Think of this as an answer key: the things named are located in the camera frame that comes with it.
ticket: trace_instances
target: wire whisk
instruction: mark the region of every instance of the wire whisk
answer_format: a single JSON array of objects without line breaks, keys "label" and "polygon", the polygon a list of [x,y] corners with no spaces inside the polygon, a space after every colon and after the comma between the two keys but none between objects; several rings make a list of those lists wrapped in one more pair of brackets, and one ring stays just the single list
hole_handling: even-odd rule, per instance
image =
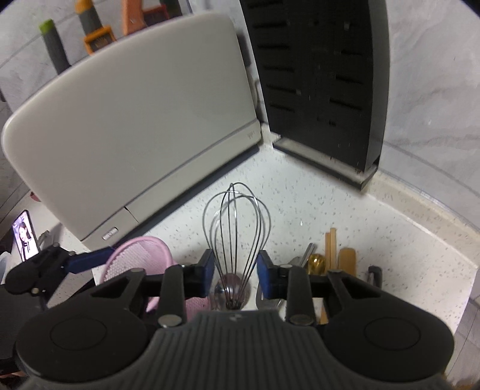
[{"label": "wire whisk", "polygon": [[270,212],[247,185],[231,183],[207,202],[202,224],[220,276],[214,292],[217,304],[220,309],[239,310],[246,303],[258,253],[270,235]]}]

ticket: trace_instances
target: black knife block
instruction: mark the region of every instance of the black knife block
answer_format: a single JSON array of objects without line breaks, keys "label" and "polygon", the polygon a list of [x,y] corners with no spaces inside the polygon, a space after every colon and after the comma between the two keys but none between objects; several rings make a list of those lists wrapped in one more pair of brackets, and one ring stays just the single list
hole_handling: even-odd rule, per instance
[{"label": "black knife block", "polygon": [[362,188],[380,158],[384,0],[240,0],[274,146]]}]

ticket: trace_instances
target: kitchen utensil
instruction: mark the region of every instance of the kitchen utensil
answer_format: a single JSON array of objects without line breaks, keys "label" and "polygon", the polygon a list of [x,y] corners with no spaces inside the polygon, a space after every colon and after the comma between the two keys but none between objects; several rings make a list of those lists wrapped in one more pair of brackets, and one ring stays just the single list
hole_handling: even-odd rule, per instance
[{"label": "kitchen utensil", "polygon": [[383,284],[383,270],[378,266],[369,266],[367,282],[381,289]]},{"label": "kitchen utensil", "polygon": [[330,268],[338,269],[336,259],[336,229],[330,228]]},{"label": "kitchen utensil", "polygon": [[338,268],[349,275],[357,276],[357,255],[355,249],[340,249],[338,252]]},{"label": "kitchen utensil", "polygon": [[221,305],[220,309],[239,310],[246,302],[245,291],[258,252],[270,235],[270,212],[247,185],[231,183],[226,191],[214,195],[207,202],[202,224],[207,244],[214,251],[215,266],[222,285],[222,289],[216,290],[214,295],[223,294],[225,298],[225,305]]},{"label": "kitchen utensil", "polygon": [[92,0],[77,0],[75,12],[85,32],[84,44],[88,54],[92,55],[116,41],[112,28],[109,25],[102,25]]},{"label": "kitchen utensil", "polygon": [[181,12],[179,0],[163,0],[162,4],[164,4],[167,7],[170,18],[176,18],[177,16],[183,15]]},{"label": "kitchen utensil", "polygon": [[[307,249],[305,250],[305,253],[303,254],[303,256],[294,257],[293,259],[290,260],[289,264],[303,268],[306,265],[308,258],[310,257],[312,252],[315,250],[315,248],[316,248],[316,245],[314,243],[308,244]],[[258,282],[257,295],[255,297],[257,309],[259,310],[276,309],[281,305],[282,301],[283,299],[264,299],[262,287],[260,286],[260,282]]]},{"label": "kitchen utensil", "polygon": [[142,0],[122,0],[123,34],[129,35],[170,18],[165,4],[142,9]]},{"label": "kitchen utensil", "polygon": [[[143,268],[147,275],[163,274],[168,267],[176,265],[167,244],[156,237],[136,237],[120,245],[105,263],[100,277],[103,283],[132,268]],[[147,312],[155,309],[159,297],[150,298]],[[190,298],[185,302],[187,318],[192,319],[198,311],[208,310],[208,298]]]},{"label": "kitchen utensil", "polygon": [[310,243],[307,246],[307,249],[305,250],[305,253],[303,254],[300,262],[300,267],[305,267],[305,265],[308,262],[309,257],[312,255],[313,251],[315,250],[317,246],[314,243]]},{"label": "kitchen utensil", "polygon": [[45,248],[48,248],[50,245],[53,245],[53,236],[50,233],[50,230],[45,230],[38,238],[36,241],[38,244],[38,248],[40,250],[43,250]]},{"label": "kitchen utensil", "polygon": [[251,293],[250,284],[247,284],[247,287],[241,290],[241,278],[238,275],[232,273],[225,274],[223,280],[225,281],[225,283],[222,283],[221,280],[218,280],[214,288],[214,300],[216,309],[220,309],[222,311],[229,310],[229,308],[227,307],[228,296],[238,296],[239,302],[248,302]]},{"label": "kitchen utensil", "polygon": [[[336,262],[336,229],[330,228],[329,233],[325,233],[325,272],[329,269],[337,269]],[[320,315],[320,324],[328,323],[327,313],[322,305],[322,313]]]},{"label": "kitchen utensil", "polygon": [[330,263],[330,245],[330,233],[325,233],[325,272],[332,267]]},{"label": "kitchen utensil", "polygon": [[52,60],[52,64],[55,67],[57,74],[60,74],[70,68],[71,65],[68,62],[65,49],[63,48],[63,44],[53,20],[48,19],[44,21],[39,28],[45,42],[45,46],[47,47],[48,55]]},{"label": "kitchen utensil", "polygon": [[325,274],[325,257],[319,253],[310,255],[307,263],[307,273],[309,275],[323,275]]}]

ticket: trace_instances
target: blue gripper pad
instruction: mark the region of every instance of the blue gripper pad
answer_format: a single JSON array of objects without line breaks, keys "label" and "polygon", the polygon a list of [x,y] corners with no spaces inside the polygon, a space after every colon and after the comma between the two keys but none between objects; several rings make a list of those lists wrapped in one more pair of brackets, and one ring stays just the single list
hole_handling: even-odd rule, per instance
[{"label": "blue gripper pad", "polygon": [[270,260],[267,252],[260,251],[257,256],[257,274],[260,287],[266,299],[276,298],[272,296],[274,292],[272,286],[272,271],[275,272],[274,268],[276,267],[272,264],[272,260]]},{"label": "blue gripper pad", "polygon": [[72,256],[67,264],[67,272],[78,274],[101,265],[104,265],[108,258],[115,251],[114,248],[107,246],[94,252],[80,253]]},{"label": "blue gripper pad", "polygon": [[203,281],[203,293],[201,295],[202,298],[207,297],[210,292],[214,271],[215,255],[211,249],[207,249],[195,267],[195,273],[198,273]]}]

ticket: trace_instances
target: metal screw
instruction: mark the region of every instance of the metal screw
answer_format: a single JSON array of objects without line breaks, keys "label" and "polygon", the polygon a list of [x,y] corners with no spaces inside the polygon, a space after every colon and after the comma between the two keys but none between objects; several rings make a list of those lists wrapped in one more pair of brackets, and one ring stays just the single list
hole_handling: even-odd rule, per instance
[{"label": "metal screw", "polygon": [[158,319],[158,323],[163,328],[172,328],[181,324],[181,317],[176,314],[165,314]]},{"label": "metal screw", "polygon": [[293,325],[309,326],[313,324],[313,319],[306,314],[294,314],[290,317],[290,322]]}]

